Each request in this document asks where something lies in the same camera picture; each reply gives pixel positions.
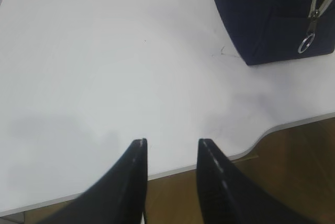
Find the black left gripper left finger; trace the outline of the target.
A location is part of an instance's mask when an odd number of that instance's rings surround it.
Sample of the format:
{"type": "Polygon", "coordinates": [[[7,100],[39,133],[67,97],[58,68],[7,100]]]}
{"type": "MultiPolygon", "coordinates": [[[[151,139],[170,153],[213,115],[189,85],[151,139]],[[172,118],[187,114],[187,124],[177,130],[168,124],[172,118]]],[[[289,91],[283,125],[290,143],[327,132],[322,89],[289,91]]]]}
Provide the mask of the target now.
{"type": "Polygon", "coordinates": [[[41,223],[147,223],[148,147],[134,140],[93,186],[41,223]]]}

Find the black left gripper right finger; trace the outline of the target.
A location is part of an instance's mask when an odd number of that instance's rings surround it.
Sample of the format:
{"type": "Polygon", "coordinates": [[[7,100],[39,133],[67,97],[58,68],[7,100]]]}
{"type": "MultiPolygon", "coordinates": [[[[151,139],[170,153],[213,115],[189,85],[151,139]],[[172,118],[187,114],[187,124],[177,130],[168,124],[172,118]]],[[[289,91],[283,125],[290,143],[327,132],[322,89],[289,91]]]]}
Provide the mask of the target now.
{"type": "Polygon", "coordinates": [[[245,176],[211,139],[200,139],[197,195],[204,223],[312,223],[245,176]]]}

